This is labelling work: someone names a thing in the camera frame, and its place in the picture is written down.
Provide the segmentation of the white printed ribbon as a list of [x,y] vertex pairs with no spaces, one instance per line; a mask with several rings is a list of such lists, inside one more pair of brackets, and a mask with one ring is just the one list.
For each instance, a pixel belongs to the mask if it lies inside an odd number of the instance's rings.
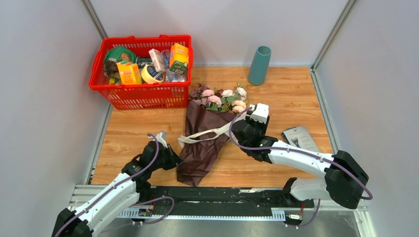
[[244,116],[240,116],[238,119],[236,119],[235,121],[231,121],[227,124],[225,124],[222,127],[219,128],[213,128],[213,129],[209,129],[206,131],[202,131],[202,132],[198,132],[189,136],[179,136],[177,141],[180,144],[180,146],[183,148],[186,144],[195,144],[195,143],[200,143],[200,142],[204,142],[204,141],[210,141],[210,140],[215,140],[217,138],[219,138],[221,135],[226,135],[227,136],[227,141],[230,141],[230,135],[229,135],[229,129],[230,129],[230,125],[241,121],[241,120],[245,120]]

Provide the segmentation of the pink flower bouquet brown wrap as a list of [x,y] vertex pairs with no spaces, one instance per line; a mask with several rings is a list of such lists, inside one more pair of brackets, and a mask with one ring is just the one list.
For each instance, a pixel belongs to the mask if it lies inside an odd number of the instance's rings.
[[[184,136],[222,127],[246,107],[247,92],[240,83],[233,89],[211,89],[198,84],[189,94]],[[227,139],[226,135],[221,135],[215,140],[186,144],[181,149],[183,162],[177,167],[177,180],[198,186],[209,174]]]

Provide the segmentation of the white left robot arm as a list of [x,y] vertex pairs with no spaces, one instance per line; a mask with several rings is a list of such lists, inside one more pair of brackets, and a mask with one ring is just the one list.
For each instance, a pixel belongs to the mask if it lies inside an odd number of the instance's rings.
[[170,145],[152,140],[128,162],[117,177],[95,197],[57,216],[52,236],[96,237],[125,209],[151,198],[148,179],[158,169],[170,170],[182,163]]

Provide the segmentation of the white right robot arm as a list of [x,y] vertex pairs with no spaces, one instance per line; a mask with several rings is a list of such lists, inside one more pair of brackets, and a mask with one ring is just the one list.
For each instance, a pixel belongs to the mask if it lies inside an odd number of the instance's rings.
[[314,175],[312,179],[290,178],[283,187],[282,200],[296,206],[301,200],[330,198],[348,209],[356,209],[360,200],[372,200],[367,188],[369,176],[355,158],[339,150],[335,154],[294,147],[265,134],[267,122],[235,117],[228,127],[232,142],[259,162],[294,167]]

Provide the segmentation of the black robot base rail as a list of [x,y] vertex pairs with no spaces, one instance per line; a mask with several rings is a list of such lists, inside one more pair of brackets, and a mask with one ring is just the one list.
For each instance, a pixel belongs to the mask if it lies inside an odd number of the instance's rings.
[[306,221],[318,204],[316,199],[289,204],[281,194],[279,188],[152,186],[151,204],[129,207],[119,217],[139,221],[167,214],[167,219],[283,221],[296,214]]

